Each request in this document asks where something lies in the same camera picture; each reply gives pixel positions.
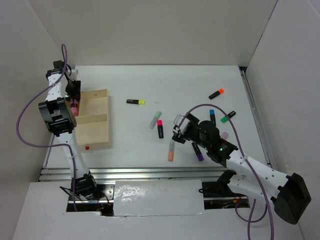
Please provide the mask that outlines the pastel green highlighter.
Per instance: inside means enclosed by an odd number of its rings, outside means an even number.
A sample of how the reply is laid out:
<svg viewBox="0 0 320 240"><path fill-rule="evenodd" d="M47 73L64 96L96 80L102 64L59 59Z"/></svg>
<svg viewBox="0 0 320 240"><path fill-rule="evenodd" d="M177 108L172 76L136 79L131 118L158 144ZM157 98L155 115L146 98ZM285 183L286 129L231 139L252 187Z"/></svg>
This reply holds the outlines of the pastel green highlighter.
<svg viewBox="0 0 320 240"><path fill-rule="evenodd" d="M157 121L159 120L161 114L162 114L161 111L157 111L157 112L155 113L155 115L154 115L151 123L149 124L149 128L150 128L151 130L155 127L155 125L156 125Z"/></svg>

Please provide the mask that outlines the pastel orange highlighter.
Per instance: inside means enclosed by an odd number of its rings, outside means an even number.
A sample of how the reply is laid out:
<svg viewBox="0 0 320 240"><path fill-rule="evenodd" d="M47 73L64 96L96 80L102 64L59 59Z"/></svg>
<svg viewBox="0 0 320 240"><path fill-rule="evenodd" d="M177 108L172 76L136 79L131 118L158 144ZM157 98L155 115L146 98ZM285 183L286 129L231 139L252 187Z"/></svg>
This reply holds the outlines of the pastel orange highlighter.
<svg viewBox="0 0 320 240"><path fill-rule="evenodd" d="M169 150L168 150L168 161L172 162L174 160L174 152L175 152L175 141L170 140L169 142Z"/></svg>

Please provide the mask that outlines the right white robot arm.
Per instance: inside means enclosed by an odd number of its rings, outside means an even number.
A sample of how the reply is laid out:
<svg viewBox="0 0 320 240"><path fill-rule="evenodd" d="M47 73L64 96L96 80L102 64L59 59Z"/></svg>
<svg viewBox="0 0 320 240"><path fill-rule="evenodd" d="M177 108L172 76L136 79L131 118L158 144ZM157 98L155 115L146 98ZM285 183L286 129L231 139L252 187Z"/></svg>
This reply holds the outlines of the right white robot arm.
<svg viewBox="0 0 320 240"><path fill-rule="evenodd" d="M177 115L172 140L184 144L192 141L206 150L207 156L227 168L218 179L223 196L232 193L267 201L285 222L295 225L311 202L304 179L297 173L279 172L247 155L221 138L218 128L209 120L200 121L192 114Z"/></svg>

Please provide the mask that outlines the purple cap black highlighter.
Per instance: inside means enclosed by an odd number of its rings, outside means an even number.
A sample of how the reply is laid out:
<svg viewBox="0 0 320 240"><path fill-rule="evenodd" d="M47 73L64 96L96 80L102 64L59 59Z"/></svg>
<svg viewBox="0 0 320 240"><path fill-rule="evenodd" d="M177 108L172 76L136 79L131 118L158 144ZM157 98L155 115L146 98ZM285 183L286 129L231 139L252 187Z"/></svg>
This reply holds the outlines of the purple cap black highlighter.
<svg viewBox="0 0 320 240"><path fill-rule="evenodd" d="M203 157L203 155L202 155L202 152L201 152L199 146L198 146L195 142L192 142L191 145L192 145L192 147L193 147L193 150L194 150L194 152L195 152L195 155L196 155L198 161L199 161L199 162L204 161L204 157Z"/></svg>

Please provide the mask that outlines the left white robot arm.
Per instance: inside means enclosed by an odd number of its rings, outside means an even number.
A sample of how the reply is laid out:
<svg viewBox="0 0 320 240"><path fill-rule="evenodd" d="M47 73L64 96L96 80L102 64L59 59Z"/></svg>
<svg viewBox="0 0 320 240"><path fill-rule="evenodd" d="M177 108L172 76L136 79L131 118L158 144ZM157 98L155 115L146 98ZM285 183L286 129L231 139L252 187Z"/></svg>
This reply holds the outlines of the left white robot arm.
<svg viewBox="0 0 320 240"><path fill-rule="evenodd" d="M63 151L71 175L70 193L76 198L92 200L97 197L99 187L82 157L76 140L76 118L72 110L81 99L81 82L78 71L61 60L53 62L46 78L49 85L47 97L38 104L38 109L49 130L63 144Z"/></svg>

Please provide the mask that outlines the yellow cap black highlighter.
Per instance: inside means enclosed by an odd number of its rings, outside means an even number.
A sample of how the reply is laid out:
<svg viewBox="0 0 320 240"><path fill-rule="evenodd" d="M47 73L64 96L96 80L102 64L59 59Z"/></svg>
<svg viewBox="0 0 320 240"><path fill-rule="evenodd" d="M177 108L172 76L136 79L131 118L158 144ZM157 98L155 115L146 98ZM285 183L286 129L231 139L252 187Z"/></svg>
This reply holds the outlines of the yellow cap black highlighter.
<svg viewBox="0 0 320 240"><path fill-rule="evenodd" d="M126 100L127 104L134 104L134 105L144 105L145 101L141 99L127 99Z"/></svg>

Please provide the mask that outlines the pink cap black highlighter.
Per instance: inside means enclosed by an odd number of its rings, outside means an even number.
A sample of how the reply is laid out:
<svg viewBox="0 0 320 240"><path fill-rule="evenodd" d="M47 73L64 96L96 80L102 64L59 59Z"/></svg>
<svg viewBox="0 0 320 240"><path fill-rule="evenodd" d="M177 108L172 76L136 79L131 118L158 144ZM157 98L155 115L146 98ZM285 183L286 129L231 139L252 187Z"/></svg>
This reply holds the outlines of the pink cap black highlighter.
<svg viewBox="0 0 320 240"><path fill-rule="evenodd" d="M164 138L164 130L163 130L163 122L161 119L157 120L157 132L158 132L158 137L160 139Z"/></svg>

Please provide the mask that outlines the pink glue bottle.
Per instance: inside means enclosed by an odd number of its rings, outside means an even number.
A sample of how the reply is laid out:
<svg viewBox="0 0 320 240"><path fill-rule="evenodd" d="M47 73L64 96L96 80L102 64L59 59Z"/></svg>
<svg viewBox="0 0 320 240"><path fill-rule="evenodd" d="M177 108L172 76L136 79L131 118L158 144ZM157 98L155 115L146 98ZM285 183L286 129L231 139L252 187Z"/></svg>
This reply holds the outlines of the pink glue bottle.
<svg viewBox="0 0 320 240"><path fill-rule="evenodd" d="M76 99L71 98L70 101L70 109L75 117L79 116L79 102Z"/></svg>

